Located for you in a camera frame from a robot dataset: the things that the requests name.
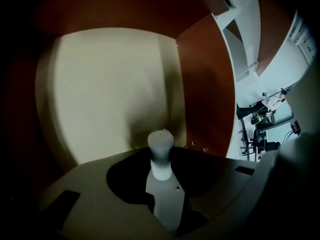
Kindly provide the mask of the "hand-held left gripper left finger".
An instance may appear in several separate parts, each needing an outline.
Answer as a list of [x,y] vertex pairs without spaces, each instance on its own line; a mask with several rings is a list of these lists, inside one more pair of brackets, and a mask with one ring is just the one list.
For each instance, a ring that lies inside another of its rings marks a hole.
[[69,240],[168,240],[146,192],[149,148],[83,163],[49,186],[43,222]]

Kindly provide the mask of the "black equipment frame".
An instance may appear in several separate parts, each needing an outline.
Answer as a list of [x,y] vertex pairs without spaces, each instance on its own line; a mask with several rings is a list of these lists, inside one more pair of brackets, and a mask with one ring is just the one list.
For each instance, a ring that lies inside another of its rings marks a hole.
[[[242,156],[247,156],[247,159],[250,159],[250,155],[254,155],[254,161],[261,159],[261,152],[265,151],[274,151],[277,150],[281,144],[280,142],[267,141],[267,133],[263,129],[259,129],[258,125],[267,123],[267,118],[272,116],[275,111],[268,110],[268,108],[260,104],[259,102],[253,106],[240,108],[239,105],[236,105],[236,116],[241,122],[242,130],[242,139],[244,146],[241,146]],[[250,123],[252,126],[255,126],[253,131],[253,137],[248,138],[248,133],[243,121],[244,117],[252,115]]]

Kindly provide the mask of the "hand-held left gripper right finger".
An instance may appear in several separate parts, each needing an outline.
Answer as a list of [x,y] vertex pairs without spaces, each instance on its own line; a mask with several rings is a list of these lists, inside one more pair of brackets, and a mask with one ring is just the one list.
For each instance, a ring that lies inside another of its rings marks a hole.
[[249,194],[257,164],[172,148],[172,170],[185,192],[178,240],[231,240],[259,194]]

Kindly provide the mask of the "white drawer with brown inside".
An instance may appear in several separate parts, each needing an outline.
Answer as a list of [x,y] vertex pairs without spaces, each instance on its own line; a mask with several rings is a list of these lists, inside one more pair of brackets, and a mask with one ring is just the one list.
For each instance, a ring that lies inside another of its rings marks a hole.
[[46,185],[145,147],[224,157],[235,88],[213,14],[224,0],[0,0],[0,135],[6,165]]

